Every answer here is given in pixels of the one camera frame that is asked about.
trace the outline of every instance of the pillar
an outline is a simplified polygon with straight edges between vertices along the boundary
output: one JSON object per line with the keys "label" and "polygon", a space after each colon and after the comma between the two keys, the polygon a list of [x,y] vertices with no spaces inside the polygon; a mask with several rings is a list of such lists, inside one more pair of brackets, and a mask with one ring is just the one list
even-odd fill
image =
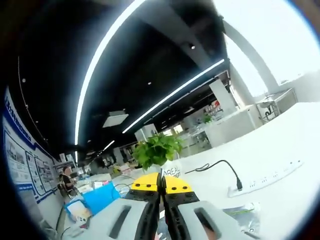
{"label": "pillar", "polygon": [[157,134],[158,131],[154,124],[148,124],[140,128],[134,133],[136,140],[138,142],[146,141],[148,138],[152,137],[154,134]]}
{"label": "pillar", "polygon": [[223,20],[223,27],[225,34],[241,49],[241,51],[248,57],[250,62],[256,68],[260,74],[262,80],[269,93],[274,93],[279,88],[278,83],[271,73],[269,67],[259,55],[256,49],[250,44],[250,42],[233,26]]}
{"label": "pillar", "polygon": [[216,99],[220,103],[225,116],[237,111],[235,101],[231,94],[227,91],[226,87],[220,79],[215,80],[209,85]]}
{"label": "pillar", "polygon": [[124,164],[124,157],[122,156],[119,147],[116,147],[113,149],[113,154],[115,156],[116,163],[119,164],[120,166],[123,165]]}
{"label": "pillar", "polygon": [[244,105],[247,106],[255,103],[255,99],[252,97],[245,82],[238,73],[237,69],[232,65],[232,63],[230,63],[230,81],[231,85],[233,86],[234,90],[236,90]]}

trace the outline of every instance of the table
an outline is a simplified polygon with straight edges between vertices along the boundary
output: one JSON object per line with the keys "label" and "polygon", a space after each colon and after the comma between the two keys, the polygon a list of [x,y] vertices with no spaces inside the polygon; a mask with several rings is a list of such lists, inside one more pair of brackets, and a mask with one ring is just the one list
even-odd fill
{"label": "table", "polygon": [[297,103],[293,88],[266,96],[256,103],[264,122],[269,122]]}
{"label": "table", "polygon": [[[320,187],[320,102],[297,103],[260,128],[226,144],[178,159],[187,172],[206,163],[227,160],[242,181],[263,177],[283,163],[303,160],[296,171],[263,189],[227,197],[228,187],[236,184],[228,165],[221,163],[201,173],[182,175],[201,201],[218,208],[260,202],[260,235],[282,240],[299,230],[300,222],[312,211]],[[136,169],[133,178],[143,171]],[[114,184],[132,183],[123,176]]]}

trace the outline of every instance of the ceiling spotlight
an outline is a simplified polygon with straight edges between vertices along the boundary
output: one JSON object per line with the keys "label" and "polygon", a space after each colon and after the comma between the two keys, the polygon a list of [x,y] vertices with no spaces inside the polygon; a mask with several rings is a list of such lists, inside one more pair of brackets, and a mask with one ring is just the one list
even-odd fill
{"label": "ceiling spotlight", "polygon": [[190,47],[192,50],[196,48],[196,46],[193,45],[192,43],[189,43],[189,47]]}

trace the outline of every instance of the power strip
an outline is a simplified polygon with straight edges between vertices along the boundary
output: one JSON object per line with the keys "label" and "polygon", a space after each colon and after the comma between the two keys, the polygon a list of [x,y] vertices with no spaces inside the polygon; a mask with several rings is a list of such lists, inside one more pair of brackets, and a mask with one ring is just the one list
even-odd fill
{"label": "power strip", "polygon": [[296,169],[301,167],[302,164],[303,164],[302,160],[291,161],[288,164],[286,164],[280,171],[275,171],[274,173],[268,174],[267,176],[258,180],[254,180],[250,182],[242,182],[241,191],[239,191],[236,186],[230,186],[228,188],[227,195],[229,198],[232,198],[242,194],[248,194],[259,189],[263,189],[264,187],[269,186],[279,181],[280,179],[283,179],[284,177],[288,176],[289,174],[294,172]]}

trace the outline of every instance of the window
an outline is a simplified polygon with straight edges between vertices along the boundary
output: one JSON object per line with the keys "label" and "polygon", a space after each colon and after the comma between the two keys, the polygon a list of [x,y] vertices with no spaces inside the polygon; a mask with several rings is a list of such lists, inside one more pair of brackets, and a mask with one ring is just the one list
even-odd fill
{"label": "window", "polygon": [[177,134],[183,132],[183,128],[180,124],[175,126],[173,129]]}
{"label": "window", "polygon": [[230,92],[231,92],[236,104],[238,105],[238,107],[240,109],[244,108],[246,105],[245,105],[244,101],[242,100],[242,98],[239,96],[238,92],[235,90],[233,85],[230,85]]}
{"label": "window", "polygon": [[172,135],[171,129],[163,131],[163,134],[166,136],[171,136]]}
{"label": "window", "polygon": [[278,85],[320,69],[316,34],[289,1],[213,2],[224,20],[236,28],[260,54]]}
{"label": "window", "polygon": [[226,51],[230,62],[238,71],[250,94],[258,97],[268,92],[268,89],[257,69],[241,51],[241,49],[227,35],[224,35]]}

